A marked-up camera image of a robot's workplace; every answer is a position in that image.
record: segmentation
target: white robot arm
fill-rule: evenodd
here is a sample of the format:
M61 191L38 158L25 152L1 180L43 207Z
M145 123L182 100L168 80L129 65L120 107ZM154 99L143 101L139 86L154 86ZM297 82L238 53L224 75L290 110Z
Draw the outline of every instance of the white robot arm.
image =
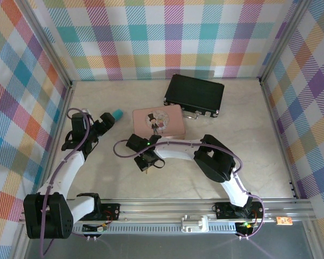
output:
M159 160L164 162L164 159L167 158L194 160L209 179L221 183L232 205L244 207L247 204L249 198L247 191L245 188L239 187L237 180L243 186L239 177L236 175L236 179L234 178L235 162L233 157L215 148L231 151L213 136L205 135L203 139L199 140L171 140L153 135L150 140L147 140L133 134L126 146L140 152L143 148L154 144L155 148L148 149L134 159L142 171L154 166ZM215 148L203 147L202 144L212 145Z
M157 141L157 143L170 142L170 141L171 141L170 139L162 137ZM189 143L192 145L191 146L175 145L175 144L161 145L156 147L156 149L154 150L155 154L158 155L161 159L180 158L180 159L193 161L194 152L195 149L197 149L196 148L197 146L195 145L202 143L201 140L173 140L173 142ZM234 177L230 177L228 181L221 182L221 185L223 189L226 191L226 193L228 194L231 204L238 207L245 206L245 204L247 203L248 196L240 189Z
M24 199L25 222L29 238L40 238L42 204L47 188L52 186L48 195L48 207L45 220L45 238L67 238L72 232L75 222L80 219L101 220L104 215L101 210L101 201L98 194L84 193L76 199L66 201L71 184L87 156L92 152L92 144L98 142L98 137L108 131L114 124L115 118L105 113L101 116L102 122L95 121L83 146L72 153L63 164L53 181L51 177L38 190L37 194L27 195ZM62 147L62 160L84 138L84 122L81 114L72 116L72 131L67 135ZM127 147L139 153L134 155L138 167L144 171L150 166L156 166L159 160L167 158L194 160L204 174L211 180L221 183L229 196L233 215L246 217L250 211L252 198L241 184L235 172L235 162L231 151L211 135L205 135L200 140L170 140L158 135L151 136L150 140L131 135Z
M105 215L100 211L101 201L98 194L83 193L77 195L74 200L66 201L71 184L84 164L87 156L93 151L93 144L105 134L120 119L122 112L114 112L113 117L109 113L100 116L102 121L93 121L88 113L76 113L72 115L72 131L66 136L62 146L63 165L59 168L55 178L51 175L36 194L29 194L23 202L26 229L29 238L40 238L42 225L44 225L45 238L67 238L72 232L73 223L85 215L92 219L103 219ZM84 116L87 124L91 125L86 135ZM47 196L47 208L43 201ZM45 222L42 223L42 211L46 211Z

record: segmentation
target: white floor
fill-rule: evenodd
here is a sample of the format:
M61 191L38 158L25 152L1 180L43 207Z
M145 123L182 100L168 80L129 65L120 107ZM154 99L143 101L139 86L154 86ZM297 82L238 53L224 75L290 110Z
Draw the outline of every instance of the white floor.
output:
M274 136L257 80L223 80L224 96L218 118L184 119L185 139L211 134L244 161L241 179L261 197L292 197L289 177ZM124 116L101 139L76 175L68 198L95 192L114 198L227 198L219 183L209 180L193 161L168 159L163 169L139 170L133 159L113 154L115 142L133 133L132 111L163 106L169 80L78 82L71 107L88 108L94 119L120 108ZM61 141L71 130L66 121ZM131 154L122 144L118 151Z

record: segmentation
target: plaid wall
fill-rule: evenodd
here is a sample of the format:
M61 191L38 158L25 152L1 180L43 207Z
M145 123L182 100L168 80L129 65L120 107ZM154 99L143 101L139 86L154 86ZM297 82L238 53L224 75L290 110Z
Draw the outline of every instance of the plaid wall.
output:
M298 188L324 236L324 0L313 0L266 90Z
M29 2L81 80L257 77L295 7L293 0Z
M0 0L0 258L36 191L66 87L13 0Z
M287 27L287 24L288 24L289 20L291 19L291 17L293 15L293 13L294 13L294 11L296 9L296 6L298 5L299 1L300 0L293 0L293 3L292 3L291 7L288 10L288 13L285 16L285 18L284 18L284 20L283 20L283 22L281 24L281 27L280 27L279 31L277 32L277 34L276 34L276 36L275 36L275 38L274 38L274 40L273 40L273 42L272 42L272 44L271 44L271 46L269 48L268 53L265 56L265 59L263 61L263 64L262 64L262 66L261 66L261 68L259 70L258 77L261 77L263 75L263 72L264 72L264 70L266 68L266 65L268 64L269 59L270 59L272 53L274 53L274 51L276 50L276 48L277 48L277 46L278 46L278 44L280 42L282 33L284 32L285 28Z

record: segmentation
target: orange tag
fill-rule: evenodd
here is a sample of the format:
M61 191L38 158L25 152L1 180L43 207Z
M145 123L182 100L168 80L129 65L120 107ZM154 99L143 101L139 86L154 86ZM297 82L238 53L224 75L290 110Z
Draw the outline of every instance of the orange tag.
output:
M292 225L293 221L291 217L276 217L277 225Z

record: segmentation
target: pink box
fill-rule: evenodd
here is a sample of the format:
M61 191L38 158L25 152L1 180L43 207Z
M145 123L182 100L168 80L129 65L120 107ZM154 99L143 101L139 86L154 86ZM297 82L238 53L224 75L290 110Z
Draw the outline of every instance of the pink box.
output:
M133 128L136 135L146 139L154 134L184 139L186 133L180 105L134 110Z

